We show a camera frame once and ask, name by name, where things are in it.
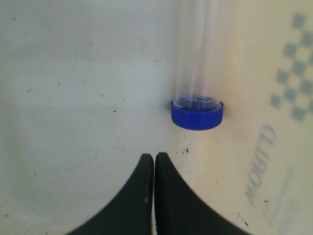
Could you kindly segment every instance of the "gray square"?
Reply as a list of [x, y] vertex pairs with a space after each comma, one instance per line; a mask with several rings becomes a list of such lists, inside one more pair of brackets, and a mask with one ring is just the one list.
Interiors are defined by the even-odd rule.
[[308, 107], [308, 111], [313, 114], [313, 100], [311, 100], [309, 107]]
[[311, 55], [309, 57], [309, 64], [313, 65], [313, 51], [311, 52]]
[[280, 108], [280, 104], [282, 102], [282, 98], [279, 97], [278, 95], [272, 94], [269, 100], [269, 104], [276, 108], [279, 109]]
[[306, 64], [300, 61], [294, 61], [291, 72], [302, 76], [306, 69]]
[[303, 28], [306, 17], [302, 14], [294, 14], [291, 26], [293, 28]]
[[303, 79], [301, 81], [301, 92], [303, 92], [306, 95], [312, 95], [313, 82]]
[[305, 113], [306, 113], [306, 111], [303, 108], [295, 105], [292, 108], [291, 116], [296, 121], [302, 122], [304, 119]]
[[304, 31], [302, 33], [300, 44], [305, 47], [310, 47], [313, 44], [313, 33]]
[[291, 89], [289, 87], [285, 89], [284, 98], [287, 101], [294, 103], [296, 96], [297, 96], [297, 92], [294, 89]]
[[293, 43], [286, 43], [284, 47], [284, 56], [294, 58], [297, 52], [297, 46]]
[[289, 73], [284, 70], [279, 70], [276, 76], [276, 81], [281, 85], [288, 83]]

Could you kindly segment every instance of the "clear plastic tube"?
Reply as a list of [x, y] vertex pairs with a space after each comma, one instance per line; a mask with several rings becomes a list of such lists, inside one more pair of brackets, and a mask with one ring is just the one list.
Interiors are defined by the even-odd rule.
[[[177, 125], [186, 129], [210, 129], [222, 121], [221, 86], [233, 2], [232, 0], [179, 1], [176, 89], [172, 104], [172, 119]], [[212, 114], [218, 114], [220, 121], [214, 121], [216, 116], [212, 117]], [[181, 124], [181, 121], [198, 122], [200, 126], [193, 127], [192, 123]], [[204, 121], [206, 124], [201, 127], [199, 121]]]

